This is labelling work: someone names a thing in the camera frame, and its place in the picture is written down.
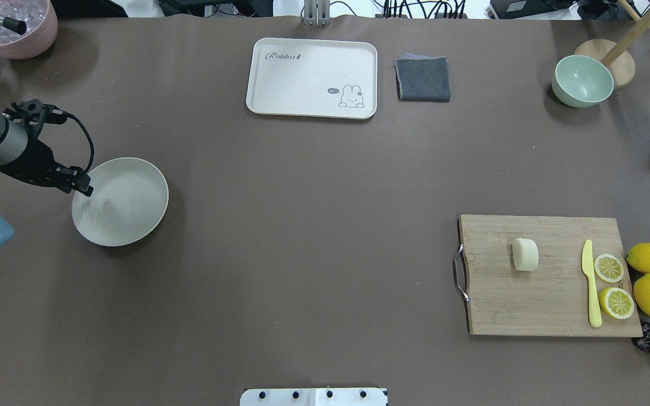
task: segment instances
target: rectangular tray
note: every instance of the rectangular tray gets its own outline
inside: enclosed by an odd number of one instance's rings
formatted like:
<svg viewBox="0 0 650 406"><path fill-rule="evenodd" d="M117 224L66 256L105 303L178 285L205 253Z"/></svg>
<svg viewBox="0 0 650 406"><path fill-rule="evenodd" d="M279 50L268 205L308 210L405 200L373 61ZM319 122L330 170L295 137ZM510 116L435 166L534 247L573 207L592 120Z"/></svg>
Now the rectangular tray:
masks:
<svg viewBox="0 0 650 406"><path fill-rule="evenodd" d="M377 51L369 43L260 39L246 104L258 114L370 118L377 108Z"/></svg>
<svg viewBox="0 0 650 406"><path fill-rule="evenodd" d="M471 334L642 336L638 311L625 320L602 311L601 327L588 323L588 283L581 271L581 250L591 239L594 258L611 254L626 266L616 219L461 215L459 227ZM533 272L516 271L513 266L510 242L517 237L538 246L539 263ZM619 283L596 276L598 292L609 286L633 296L628 272Z"/></svg>

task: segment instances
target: wooden stand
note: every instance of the wooden stand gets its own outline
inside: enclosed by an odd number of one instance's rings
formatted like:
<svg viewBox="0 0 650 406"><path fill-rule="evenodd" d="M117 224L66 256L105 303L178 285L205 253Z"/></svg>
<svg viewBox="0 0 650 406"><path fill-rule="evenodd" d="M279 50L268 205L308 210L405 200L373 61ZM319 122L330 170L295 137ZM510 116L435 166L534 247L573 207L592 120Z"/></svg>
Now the wooden stand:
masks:
<svg viewBox="0 0 650 406"><path fill-rule="evenodd" d="M613 88L622 89L634 79L636 70L634 58L626 49L647 30L648 26L650 26L650 9L618 43L608 39L591 39L580 44L574 53L601 61L611 71Z"/></svg>

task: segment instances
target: cutting board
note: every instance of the cutting board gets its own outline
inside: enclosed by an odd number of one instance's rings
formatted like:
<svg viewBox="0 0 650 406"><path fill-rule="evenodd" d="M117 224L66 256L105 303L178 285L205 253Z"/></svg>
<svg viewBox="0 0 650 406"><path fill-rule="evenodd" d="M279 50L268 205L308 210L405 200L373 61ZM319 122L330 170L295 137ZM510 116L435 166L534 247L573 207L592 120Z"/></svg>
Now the cutting board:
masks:
<svg viewBox="0 0 650 406"><path fill-rule="evenodd" d="M611 254L626 262L616 219L461 215L471 334L570 337L641 337L639 314L617 320L601 311L603 325L588 323L588 282L581 250L593 241L594 259ZM510 242L536 242L538 268L516 271ZM622 288L633 296L629 273L618 283L596 276L596 288Z"/></svg>

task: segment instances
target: green bowl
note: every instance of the green bowl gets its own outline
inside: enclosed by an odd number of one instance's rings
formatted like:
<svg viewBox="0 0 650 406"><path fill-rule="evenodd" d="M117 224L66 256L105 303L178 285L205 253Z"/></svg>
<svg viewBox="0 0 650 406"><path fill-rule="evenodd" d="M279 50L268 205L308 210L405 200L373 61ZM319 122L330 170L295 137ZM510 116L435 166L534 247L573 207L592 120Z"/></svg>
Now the green bowl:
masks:
<svg viewBox="0 0 650 406"><path fill-rule="evenodd" d="M571 55L555 66L551 87L563 103L571 107L591 107L611 96L613 77L596 59Z"/></svg>

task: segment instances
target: black utensil handle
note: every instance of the black utensil handle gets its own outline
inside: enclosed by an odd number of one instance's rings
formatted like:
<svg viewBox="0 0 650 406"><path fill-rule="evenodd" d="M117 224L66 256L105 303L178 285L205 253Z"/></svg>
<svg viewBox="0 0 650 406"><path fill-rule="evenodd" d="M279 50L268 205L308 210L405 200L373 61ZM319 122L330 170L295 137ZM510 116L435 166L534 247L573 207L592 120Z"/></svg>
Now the black utensil handle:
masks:
<svg viewBox="0 0 650 406"><path fill-rule="evenodd" d="M20 36L23 36L27 31L27 24L24 21L15 20L8 16L5 16L2 25L4 28L12 30Z"/></svg>

